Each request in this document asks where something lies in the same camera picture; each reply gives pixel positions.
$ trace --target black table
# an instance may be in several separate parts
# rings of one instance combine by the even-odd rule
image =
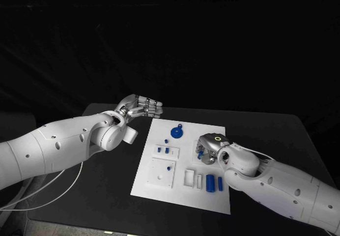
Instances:
[[[114,104],[91,104],[84,116],[114,107]],[[234,142],[264,152],[335,186],[297,116],[165,108],[162,118],[225,126],[227,137]],[[94,155],[84,163],[74,188],[57,202],[29,211],[31,219],[145,236],[328,235],[318,227],[279,215],[234,189],[230,189],[233,215],[132,196],[150,124],[152,118],[135,119],[130,126],[139,136],[133,145],[123,142],[112,152]],[[65,171],[38,194],[34,206],[60,196],[78,171],[80,165]],[[47,181],[55,176],[57,173],[50,174]]]

